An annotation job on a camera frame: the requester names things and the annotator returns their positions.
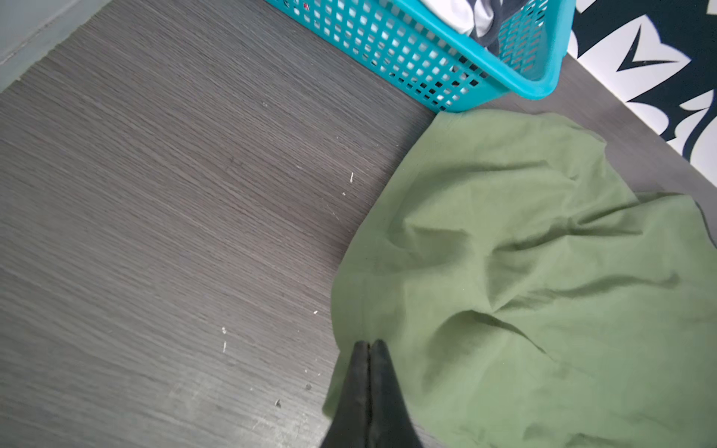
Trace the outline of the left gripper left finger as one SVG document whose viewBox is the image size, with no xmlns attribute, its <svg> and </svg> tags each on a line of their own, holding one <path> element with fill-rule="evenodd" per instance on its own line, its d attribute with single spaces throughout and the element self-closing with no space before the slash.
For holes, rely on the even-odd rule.
<svg viewBox="0 0 717 448">
<path fill-rule="evenodd" d="M 370 427 L 370 345 L 354 345 L 336 413 L 321 448 L 365 448 Z"/>
</svg>

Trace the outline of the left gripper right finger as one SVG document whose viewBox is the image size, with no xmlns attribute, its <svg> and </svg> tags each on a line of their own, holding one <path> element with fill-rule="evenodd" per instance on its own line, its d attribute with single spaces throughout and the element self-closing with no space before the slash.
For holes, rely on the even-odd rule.
<svg viewBox="0 0 717 448">
<path fill-rule="evenodd" d="M 390 357 L 388 345 L 376 340 L 369 352 L 370 419 L 368 446 L 421 448 Z"/>
</svg>

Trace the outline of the green tank top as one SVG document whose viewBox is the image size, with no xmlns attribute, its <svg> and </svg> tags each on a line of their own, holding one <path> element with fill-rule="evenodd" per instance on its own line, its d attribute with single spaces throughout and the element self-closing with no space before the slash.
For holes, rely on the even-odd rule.
<svg viewBox="0 0 717 448">
<path fill-rule="evenodd" d="M 447 447 L 713 447 L 716 248 L 695 201 L 636 193 L 554 114 L 439 114 L 332 286 L 340 355 L 384 340 Z"/>
</svg>

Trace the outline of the white grey tank top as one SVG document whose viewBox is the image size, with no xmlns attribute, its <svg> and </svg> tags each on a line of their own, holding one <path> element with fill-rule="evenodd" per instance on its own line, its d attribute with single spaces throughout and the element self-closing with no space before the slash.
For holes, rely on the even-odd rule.
<svg viewBox="0 0 717 448">
<path fill-rule="evenodd" d="M 528 0 L 423 0 L 422 4 L 444 24 L 467 35 L 498 56 L 502 24 L 511 19 Z"/>
</svg>

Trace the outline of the teal plastic basket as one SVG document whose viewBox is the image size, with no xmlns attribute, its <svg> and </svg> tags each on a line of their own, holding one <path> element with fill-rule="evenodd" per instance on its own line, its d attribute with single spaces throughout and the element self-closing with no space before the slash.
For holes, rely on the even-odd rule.
<svg viewBox="0 0 717 448">
<path fill-rule="evenodd" d="M 572 1 L 530 1 L 507 19 L 492 53 L 419 1 L 274 1 L 273 7 L 434 112 L 463 112 L 515 93 L 541 100 L 558 85 Z"/>
</svg>

